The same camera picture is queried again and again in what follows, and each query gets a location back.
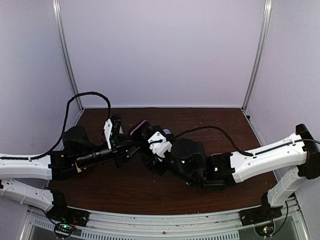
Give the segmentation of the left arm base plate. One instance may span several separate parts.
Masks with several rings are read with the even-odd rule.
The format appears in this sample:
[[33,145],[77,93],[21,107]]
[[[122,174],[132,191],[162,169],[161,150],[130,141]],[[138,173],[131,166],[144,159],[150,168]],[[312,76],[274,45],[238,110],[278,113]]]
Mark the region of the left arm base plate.
[[55,221],[64,222],[73,226],[86,227],[90,213],[85,210],[53,206],[46,215]]

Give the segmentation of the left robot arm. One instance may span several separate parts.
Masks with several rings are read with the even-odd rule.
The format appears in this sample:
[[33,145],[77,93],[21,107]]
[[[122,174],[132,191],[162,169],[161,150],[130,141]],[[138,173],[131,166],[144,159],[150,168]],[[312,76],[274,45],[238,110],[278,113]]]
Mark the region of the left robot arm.
[[130,149],[136,143],[127,136],[106,130],[106,141],[96,145],[90,142],[83,126],[74,126],[62,134],[63,150],[50,150],[40,155],[0,156],[0,195],[25,205],[53,214],[61,222],[72,218],[63,193],[39,189],[19,179],[64,181],[91,168],[114,160],[118,165],[127,162]]

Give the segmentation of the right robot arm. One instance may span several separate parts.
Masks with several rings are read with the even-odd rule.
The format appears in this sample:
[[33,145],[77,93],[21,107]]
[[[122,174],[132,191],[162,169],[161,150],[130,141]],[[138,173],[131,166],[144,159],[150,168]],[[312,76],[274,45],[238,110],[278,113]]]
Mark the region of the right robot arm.
[[172,135],[159,126],[142,123],[146,167],[153,173],[170,172],[188,186],[224,190],[252,177],[288,167],[288,172],[261,198],[256,210],[259,220],[268,220],[279,211],[305,181],[320,175],[320,143],[306,126],[281,141],[251,150],[236,147],[233,152],[206,155],[204,145],[187,139],[184,133]]

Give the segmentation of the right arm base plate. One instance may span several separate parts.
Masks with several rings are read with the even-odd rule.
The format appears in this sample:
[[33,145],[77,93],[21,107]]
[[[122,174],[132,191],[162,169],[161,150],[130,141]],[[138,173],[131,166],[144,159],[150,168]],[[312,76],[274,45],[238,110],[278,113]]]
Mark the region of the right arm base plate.
[[267,222],[282,216],[281,207],[271,207],[264,209],[262,206],[241,210],[239,217],[242,226],[255,225]]

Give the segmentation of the black phone case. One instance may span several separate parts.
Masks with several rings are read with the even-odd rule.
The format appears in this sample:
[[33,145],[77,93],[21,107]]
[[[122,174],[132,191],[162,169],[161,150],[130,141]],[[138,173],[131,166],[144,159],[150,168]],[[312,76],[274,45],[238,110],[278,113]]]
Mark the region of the black phone case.
[[142,136],[142,130],[149,125],[147,120],[141,120],[128,130],[127,135],[134,142],[143,142],[145,139]]

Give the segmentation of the purple-edged phone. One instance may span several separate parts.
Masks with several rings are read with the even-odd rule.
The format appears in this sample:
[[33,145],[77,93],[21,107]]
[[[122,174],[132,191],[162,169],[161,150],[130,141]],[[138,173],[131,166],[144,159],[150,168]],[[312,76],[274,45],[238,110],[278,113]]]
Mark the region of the purple-edged phone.
[[142,120],[128,131],[128,136],[135,143],[147,143],[155,132],[147,120]]

